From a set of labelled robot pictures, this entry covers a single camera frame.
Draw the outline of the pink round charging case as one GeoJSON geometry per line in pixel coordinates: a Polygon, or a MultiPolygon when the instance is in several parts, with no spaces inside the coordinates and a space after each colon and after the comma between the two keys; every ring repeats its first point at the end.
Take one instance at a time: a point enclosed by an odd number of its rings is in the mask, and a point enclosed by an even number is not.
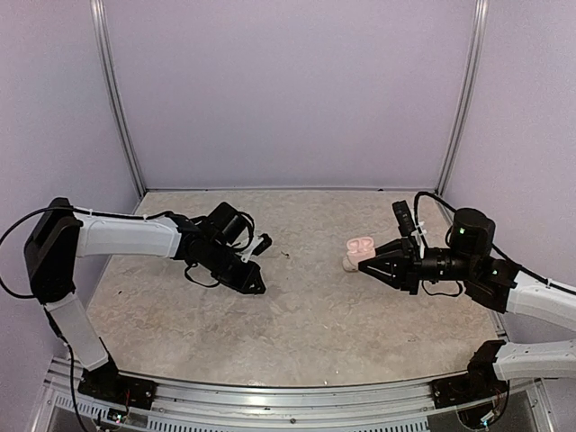
{"type": "Polygon", "coordinates": [[[346,255],[342,260],[345,272],[358,271],[360,262],[374,258],[376,255],[372,237],[351,238],[346,242],[346,255]]]}

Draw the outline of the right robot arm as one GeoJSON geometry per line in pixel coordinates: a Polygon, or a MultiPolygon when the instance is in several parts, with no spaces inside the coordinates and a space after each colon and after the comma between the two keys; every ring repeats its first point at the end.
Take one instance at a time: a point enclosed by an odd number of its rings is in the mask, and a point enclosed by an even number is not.
{"type": "MultiPolygon", "coordinates": [[[[539,276],[505,257],[491,256],[496,225],[481,211],[454,214],[446,247],[426,247],[405,202],[392,206],[400,237],[374,248],[357,269],[399,291],[415,295],[424,282],[457,282],[463,293],[501,314],[531,316],[575,329],[575,289],[539,276]]],[[[495,382],[521,378],[572,378],[575,342],[518,344],[487,341],[463,375],[460,390],[478,400],[495,382]]]]}

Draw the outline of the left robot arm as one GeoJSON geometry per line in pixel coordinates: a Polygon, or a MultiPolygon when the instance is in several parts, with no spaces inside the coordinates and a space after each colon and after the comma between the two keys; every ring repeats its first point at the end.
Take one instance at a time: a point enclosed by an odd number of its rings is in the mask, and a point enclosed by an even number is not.
{"type": "Polygon", "coordinates": [[[188,269],[208,270],[213,287],[223,285],[247,295],[266,290],[253,259],[270,248],[272,240],[257,233],[250,215],[226,202],[198,217],[172,211],[138,216],[76,208],[68,199],[57,198],[40,214],[24,245],[32,295],[57,336],[92,371],[92,387],[109,401],[125,393],[126,382],[108,366],[112,357],[77,297],[73,278],[80,257],[168,258],[188,269]]]}

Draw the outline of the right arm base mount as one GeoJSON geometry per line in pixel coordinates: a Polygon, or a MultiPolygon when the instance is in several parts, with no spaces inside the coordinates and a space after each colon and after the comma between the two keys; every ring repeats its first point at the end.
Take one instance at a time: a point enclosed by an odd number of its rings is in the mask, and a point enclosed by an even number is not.
{"type": "Polygon", "coordinates": [[[464,373],[435,379],[430,389],[436,409],[479,401],[509,390],[509,382],[499,379],[494,371],[497,353],[503,340],[484,342],[474,353],[464,373]]]}

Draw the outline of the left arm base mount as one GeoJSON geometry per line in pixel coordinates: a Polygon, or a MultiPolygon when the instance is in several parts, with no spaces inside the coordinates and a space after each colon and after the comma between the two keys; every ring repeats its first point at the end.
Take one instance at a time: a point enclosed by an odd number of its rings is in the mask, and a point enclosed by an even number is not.
{"type": "Polygon", "coordinates": [[[151,410],[157,387],[154,381],[121,373],[109,357],[106,363],[94,370],[83,370],[78,391],[125,408],[151,410]]]}

